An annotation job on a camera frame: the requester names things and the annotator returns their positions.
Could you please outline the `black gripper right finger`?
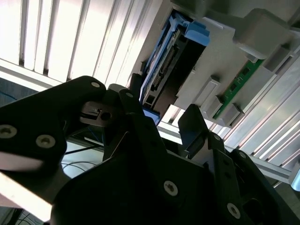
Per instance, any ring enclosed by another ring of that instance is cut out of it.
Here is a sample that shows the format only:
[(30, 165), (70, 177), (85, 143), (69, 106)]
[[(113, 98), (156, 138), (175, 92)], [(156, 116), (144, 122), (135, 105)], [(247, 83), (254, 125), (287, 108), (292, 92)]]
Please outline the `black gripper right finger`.
[(209, 209), (221, 225), (291, 225), (293, 211), (254, 162), (241, 150), (227, 151), (211, 132), (199, 107), (191, 104), (178, 121), (187, 158), (208, 175)]

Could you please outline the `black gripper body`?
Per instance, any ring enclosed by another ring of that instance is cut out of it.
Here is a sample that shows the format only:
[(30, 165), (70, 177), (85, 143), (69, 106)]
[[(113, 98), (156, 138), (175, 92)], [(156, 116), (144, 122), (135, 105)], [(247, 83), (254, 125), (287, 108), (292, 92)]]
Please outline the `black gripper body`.
[(217, 213), (208, 158), (198, 166), (166, 150), (121, 151), (59, 192), (52, 225), (200, 225)]

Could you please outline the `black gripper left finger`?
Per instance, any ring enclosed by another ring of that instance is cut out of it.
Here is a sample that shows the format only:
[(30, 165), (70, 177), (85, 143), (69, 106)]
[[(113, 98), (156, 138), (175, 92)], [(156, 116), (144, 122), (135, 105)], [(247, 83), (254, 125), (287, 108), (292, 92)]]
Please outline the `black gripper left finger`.
[(166, 150), (128, 89), (82, 76), (1, 107), (1, 195), (25, 209), (53, 209), (73, 179), (61, 167), (66, 138), (88, 126), (103, 131), (104, 161), (126, 150)]

